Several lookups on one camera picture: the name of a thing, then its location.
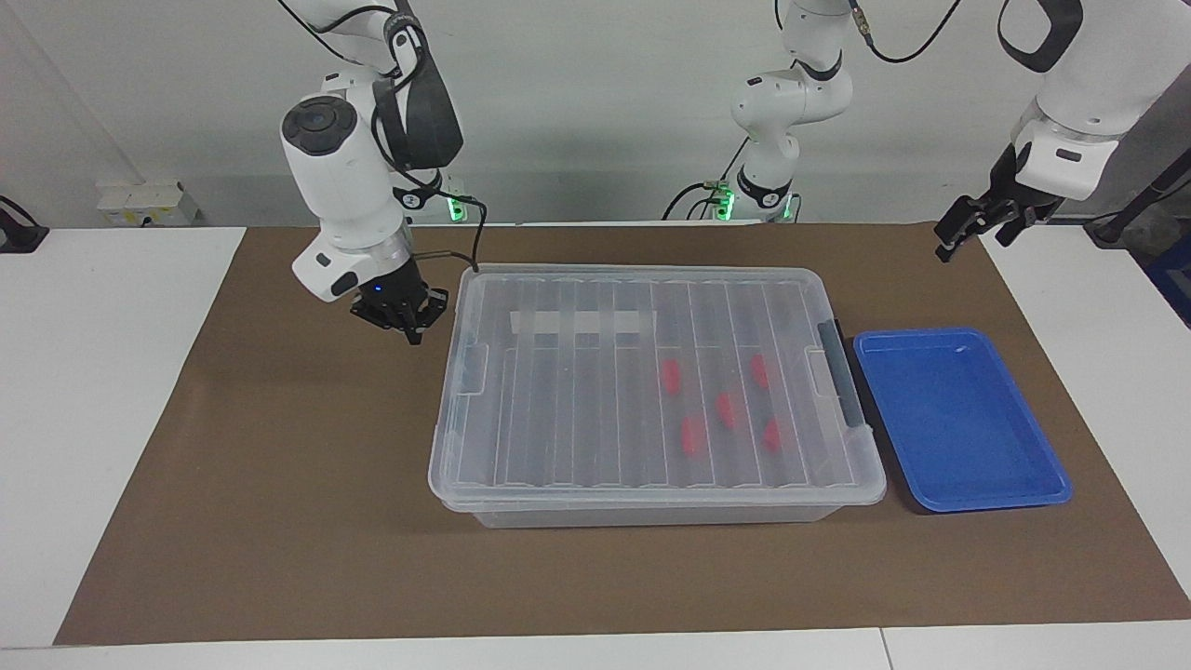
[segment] robotic arm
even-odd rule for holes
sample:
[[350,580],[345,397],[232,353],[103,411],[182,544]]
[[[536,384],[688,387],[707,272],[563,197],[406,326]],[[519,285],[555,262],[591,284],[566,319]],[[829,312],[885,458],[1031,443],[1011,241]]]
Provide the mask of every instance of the robotic arm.
[[749,137],[736,174],[744,195],[737,208],[747,218],[774,220],[788,209],[799,155],[791,129],[836,117],[852,102],[842,51],[850,14],[847,0],[792,0],[782,42],[793,65],[753,76],[741,87],[732,119]]
[[[1015,45],[1005,26],[1037,7],[1049,23],[1046,37],[1033,49]],[[993,165],[989,190],[959,198],[935,226],[943,262],[973,234],[1000,225],[997,240],[1008,246],[1066,198],[1091,195],[1121,137],[1191,62],[1191,4],[1006,0],[998,35],[1014,60],[1045,74],[1042,88]]]
[[410,177],[450,163],[463,144],[450,98],[406,0],[291,2],[357,65],[328,75],[281,123],[294,181],[320,227],[294,274],[326,301],[357,290],[353,313],[417,345],[448,295],[422,280],[391,171]]

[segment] green indicator light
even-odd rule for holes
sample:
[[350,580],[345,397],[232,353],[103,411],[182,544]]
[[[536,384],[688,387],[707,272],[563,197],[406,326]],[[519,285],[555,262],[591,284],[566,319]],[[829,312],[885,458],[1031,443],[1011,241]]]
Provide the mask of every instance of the green indicator light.
[[456,200],[455,198],[447,198],[447,211],[450,212],[450,219],[451,219],[451,221],[456,221],[457,223],[457,221],[463,220],[464,218],[467,218],[467,209],[464,209],[459,203],[459,200]]
[[719,206],[716,207],[716,218],[719,220],[729,220],[732,218],[732,207],[736,205],[736,193],[730,188],[723,192],[719,200]]

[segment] brown paper mat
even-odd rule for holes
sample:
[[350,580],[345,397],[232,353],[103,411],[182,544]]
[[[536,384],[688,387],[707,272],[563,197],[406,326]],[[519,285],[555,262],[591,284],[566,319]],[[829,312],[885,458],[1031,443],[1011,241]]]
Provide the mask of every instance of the brown paper mat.
[[[943,265],[928,225],[497,228],[484,259],[800,265],[849,338],[979,327],[1071,503],[916,514],[886,451],[885,501],[816,524],[487,531],[426,486],[450,314],[410,349],[319,302],[289,273],[312,236],[245,234],[56,644],[1191,618],[979,244]],[[459,283],[456,263],[424,269]]]

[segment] plastic box lid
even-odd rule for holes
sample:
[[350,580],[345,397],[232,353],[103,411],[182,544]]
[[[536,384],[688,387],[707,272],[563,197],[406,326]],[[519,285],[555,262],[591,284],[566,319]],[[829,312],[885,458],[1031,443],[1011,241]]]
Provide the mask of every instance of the plastic box lid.
[[450,509],[884,496],[812,271],[486,264],[456,305],[430,463]]

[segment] gray handle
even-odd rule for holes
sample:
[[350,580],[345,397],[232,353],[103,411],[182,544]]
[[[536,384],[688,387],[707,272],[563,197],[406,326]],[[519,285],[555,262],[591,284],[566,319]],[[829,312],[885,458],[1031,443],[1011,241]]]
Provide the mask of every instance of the gray handle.
[[865,413],[860,409],[860,396],[852,382],[852,369],[848,357],[843,353],[843,340],[840,339],[840,325],[835,320],[818,324],[819,340],[823,342],[823,353],[827,356],[827,368],[831,371],[831,384],[835,395],[840,396],[840,409],[843,411],[843,422],[849,428],[863,426]]

